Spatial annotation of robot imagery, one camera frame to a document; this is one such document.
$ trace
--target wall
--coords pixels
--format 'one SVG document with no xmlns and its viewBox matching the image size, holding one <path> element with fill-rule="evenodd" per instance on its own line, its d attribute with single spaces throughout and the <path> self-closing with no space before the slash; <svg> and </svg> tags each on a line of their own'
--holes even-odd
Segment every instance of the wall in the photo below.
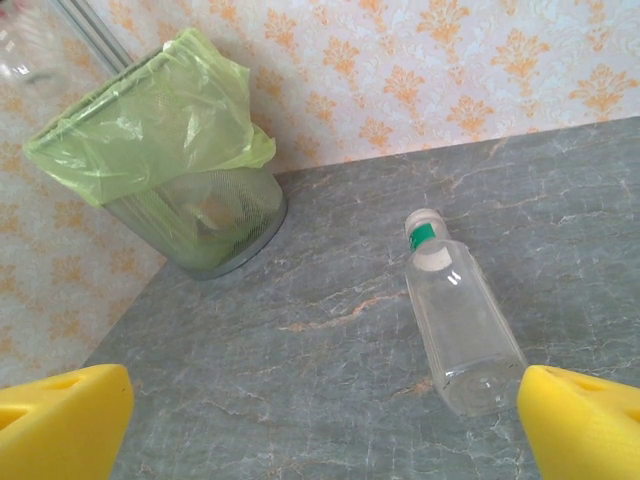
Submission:
<svg viewBox="0 0 640 480">
<path fill-rule="evenodd" d="M 640 113 L 636 0 L 90 0 L 143 55 L 196 25 L 252 68 L 279 169 Z"/>
<path fill-rule="evenodd" d="M 21 143 L 107 78 L 58 17 L 72 88 L 34 101 L 0 83 L 0 388 L 79 367 L 161 257 L 40 172 Z"/>
</svg>

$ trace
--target green label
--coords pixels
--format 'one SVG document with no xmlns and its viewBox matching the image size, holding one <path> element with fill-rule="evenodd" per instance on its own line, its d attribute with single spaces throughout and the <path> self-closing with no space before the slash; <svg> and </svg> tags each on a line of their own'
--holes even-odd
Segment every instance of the green label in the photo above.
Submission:
<svg viewBox="0 0 640 480">
<path fill-rule="evenodd" d="M 409 244 L 411 245 L 411 251 L 413 252 L 420 244 L 426 240 L 430 240 L 436 237 L 436 232 L 433 231 L 433 227 L 430 223 L 420 225 L 409 237 Z"/>
</svg>

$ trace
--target orange damask pattern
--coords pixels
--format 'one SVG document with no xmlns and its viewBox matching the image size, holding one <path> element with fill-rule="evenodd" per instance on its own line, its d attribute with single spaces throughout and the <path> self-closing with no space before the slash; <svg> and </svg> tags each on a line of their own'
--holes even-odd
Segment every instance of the orange damask pattern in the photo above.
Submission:
<svg viewBox="0 0 640 480">
<path fill-rule="evenodd" d="M 289 105 L 286 102 L 282 86 L 284 83 L 284 77 L 274 70 L 269 70 L 264 67 L 258 69 L 258 76 L 256 80 L 256 87 L 258 90 L 264 91 L 269 95 L 280 107 L 280 109 L 287 116 L 291 125 L 297 125 L 297 116 L 289 109 Z"/>
<path fill-rule="evenodd" d="M 30 127 L 35 127 L 38 124 L 38 121 L 31 113 L 28 99 L 23 98 L 6 84 L 0 84 L 0 105 L 2 105 L 2 110 L 5 112 L 24 119 Z"/>
<path fill-rule="evenodd" d="M 193 15 L 193 8 L 191 8 L 191 1 L 189 0 L 174 0 L 175 4 L 178 5 L 182 9 L 182 11 L 187 15 Z"/>
<path fill-rule="evenodd" d="M 511 75 L 510 82 L 520 86 L 520 95 L 528 97 L 533 94 L 531 80 L 540 73 L 535 70 L 536 58 L 540 53 L 548 52 L 551 46 L 538 40 L 537 35 L 527 37 L 514 28 L 507 37 L 505 46 L 497 47 L 499 55 L 491 59 L 491 65 L 504 65 L 504 70 Z"/>
<path fill-rule="evenodd" d="M 298 56 L 298 44 L 295 41 L 294 28 L 297 26 L 295 20 L 286 13 L 278 13 L 273 8 L 267 10 L 267 22 L 265 23 L 265 38 L 274 40 L 291 57 L 294 65 L 297 65 L 301 73 L 301 79 L 309 81 L 309 73 L 302 65 L 302 60 Z"/>
<path fill-rule="evenodd" d="M 136 26 L 130 7 L 128 7 L 122 0 L 109 0 L 109 10 L 114 21 L 118 25 L 121 25 L 141 44 L 145 44 L 144 39 L 138 31 L 138 27 Z"/>
<path fill-rule="evenodd" d="M 367 12 L 376 24 L 376 30 L 378 33 L 384 33 L 387 31 L 387 25 L 384 20 L 383 13 L 389 9 L 381 0 L 360 0 L 360 7 Z"/>
<path fill-rule="evenodd" d="M 351 45 L 349 41 L 341 41 L 339 38 L 329 37 L 329 46 L 324 50 L 324 65 L 331 65 L 333 69 L 340 75 L 344 76 L 349 83 L 349 88 L 354 92 L 358 105 L 365 107 L 364 96 L 359 93 L 356 74 L 358 73 L 356 66 L 356 56 L 360 50 Z"/>
<path fill-rule="evenodd" d="M 429 11 L 420 13 L 422 22 L 417 32 L 429 32 L 437 47 L 446 52 L 449 63 L 455 64 L 458 62 L 456 43 L 462 40 L 460 20 L 470 13 L 469 8 L 459 6 L 458 0 L 430 0 Z"/>
<path fill-rule="evenodd" d="M 71 285 L 78 287 L 98 299 L 105 298 L 102 287 L 96 285 L 83 266 L 80 255 L 68 255 L 54 258 L 52 261 L 51 285 Z"/>
<path fill-rule="evenodd" d="M 589 6 L 589 23 L 591 28 L 587 40 L 594 52 L 600 52 L 611 37 L 613 30 L 605 24 L 607 14 L 604 0 L 576 0 L 576 5 L 586 3 Z"/>
<path fill-rule="evenodd" d="M 21 306 L 35 314 L 42 315 L 45 305 L 38 297 L 30 295 L 28 287 L 17 278 L 16 265 L 0 265 L 0 295 L 17 300 Z"/>
<path fill-rule="evenodd" d="M 318 165 L 318 149 L 320 143 L 315 141 L 313 137 L 308 135 L 298 135 L 296 138 L 295 148 L 303 155 L 307 156 L 314 165 Z"/>
<path fill-rule="evenodd" d="M 589 80 L 580 80 L 580 88 L 572 91 L 569 98 L 578 98 L 597 115 L 598 121 L 610 119 L 613 109 L 624 97 L 625 90 L 636 88 L 637 80 L 627 78 L 626 72 L 614 73 L 604 64 L 598 65 Z"/>
<path fill-rule="evenodd" d="M 0 203 L 0 234 L 21 240 L 39 255 L 49 253 L 48 244 L 35 238 L 27 231 L 24 220 L 20 217 L 20 205 L 18 204 Z"/>
<path fill-rule="evenodd" d="M 246 48 L 252 56 L 255 56 L 255 48 L 245 32 L 242 19 L 238 16 L 238 10 L 234 0 L 209 0 L 209 13 L 219 15 L 227 25 L 232 27 L 236 35 L 242 40 L 244 48 Z"/>
<path fill-rule="evenodd" d="M 13 327 L 8 325 L 0 327 L 0 355 L 11 355 L 15 351 L 15 345 L 11 338 L 12 330 Z"/>
<path fill-rule="evenodd" d="M 386 79 L 384 93 L 392 93 L 408 110 L 418 135 L 425 135 L 427 127 L 424 119 L 418 111 L 418 88 L 425 83 L 424 77 L 416 75 L 413 71 L 407 71 L 395 66 L 391 76 Z"/>
<path fill-rule="evenodd" d="M 0 171 L 3 171 L 20 182 L 28 185 L 33 192 L 42 197 L 49 197 L 49 190 L 36 177 L 35 167 L 26 164 L 22 157 L 22 147 L 19 144 L 4 141 L 0 143 Z"/>
<path fill-rule="evenodd" d="M 89 227 L 87 214 L 91 214 L 91 211 L 88 211 L 87 205 L 80 200 L 55 202 L 54 226 L 58 230 L 72 229 L 90 239 L 99 248 L 106 248 L 104 238 Z"/>
<path fill-rule="evenodd" d="M 178 34 L 179 31 L 180 29 L 171 23 L 164 22 L 162 20 L 158 22 L 158 38 L 162 42 L 171 40 Z"/>
<path fill-rule="evenodd" d="M 318 20 L 320 25 L 324 27 L 328 26 L 331 23 L 331 18 L 329 16 L 329 7 L 327 7 L 326 5 L 320 5 L 320 0 L 309 0 L 309 2 L 313 6 L 313 15 Z"/>
<path fill-rule="evenodd" d="M 338 104 L 331 100 L 326 95 L 321 95 L 318 92 L 311 92 L 309 99 L 307 100 L 307 113 L 312 114 L 322 123 L 324 123 L 329 131 L 336 135 L 335 119 L 333 117 L 333 110 Z"/>
<path fill-rule="evenodd" d="M 77 38 L 63 38 L 62 48 L 64 49 L 67 60 L 71 60 L 75 66 L 89 73 L 98 82 L 106 80 L 105 74 L 98 71 L 97 66 L 91 58 L 89 47 L 87 47 L 87 44 L 82 40 Z"/>
<path fill-rule="evenodd" d="M 49 339 L 56 340 L 78 340 L 88 345 L 93 345 L 96 339 L 89 335 L 86 326 L 81 320 L 79 310 L 64 310 L 51 315 L 51 325 L 49 326 Z"/>
<path fill-rule="evenodd" d="M 505 8 L 507 15 L 513 16 L 518 8 L 518 0 L 500 0 L 500 3 Z"/>
<path fill-rule="evenodd" d="M 483 100 L 476 102 L 470 96 L 462 95 L 458 105 L 451 107 L 451 113 L 447 116 L 447 120 L 456 122 L 473 140 L 479 140 L 482 127 L 487 121 L 487 115 L 493 113 L 493 108 L 485 105 Z"/>
<path fill-rule="evenodd" d="M 144 281 L 147 275 L 138 264 L 136 255 L 136 249 L 131 247 L 111 252 L 111 273 L 131 275 Z"/>
<path fill-rule="evenodd" d="M 371 145 L 375 145 L 384 155 L 389 148 L 389 135 L 393 133 L 393 129 L 381 120 L 367 117 L 364 125 L 360 127 L 360 138 L 366 138 Z"/>
</svg>

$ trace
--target bottle cap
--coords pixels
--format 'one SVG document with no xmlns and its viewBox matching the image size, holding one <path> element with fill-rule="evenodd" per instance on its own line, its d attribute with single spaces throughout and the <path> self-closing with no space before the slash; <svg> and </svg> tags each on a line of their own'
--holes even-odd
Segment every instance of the bottle cap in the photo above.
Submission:
<svg viewBox="0 0 640 480">
<path fill-rule="evenodd" d="M 434 237 L 441 240 L 451 239 L 451 237 L 449 236 L 449 231 L 447 230 L 447 226 L 440 214 L 430 208 L 421 208 L 420 210 L 416 210 L 411 215 L 409 215 L 407 221 L 404 223 L 404 230 L 407 234 L 407 237 L 411 240 L 414 231 L 422 225 L 431 225 L 432 234 L 429 234 L 427 229 L 416 232 L 417 236 L 422 237 L 418 244 Z M 414 248 L 413 240 L 411 240 L 411 247 Z"/>
</svg>

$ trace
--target wallpaper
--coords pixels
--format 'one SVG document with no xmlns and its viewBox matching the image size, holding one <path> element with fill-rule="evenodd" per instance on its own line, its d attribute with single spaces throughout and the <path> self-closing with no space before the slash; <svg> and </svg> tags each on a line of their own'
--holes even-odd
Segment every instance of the wallpaper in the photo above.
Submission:
<svg viewBox="0 0 640 480">
<path fill-rule="evenodd" d="M 194 25 L 252 70 L 277 169 L 640 113 L 637 0 L 89 0 L 141 56 Z"/>
<path fill-rule="evenodd" d="M 52 13 L 73 84 L 53 101 L 0 83 L 0 388 L 78 368 L 161 257 L 40 172 L 21 144 L 106 74 Z"/>
</svg>

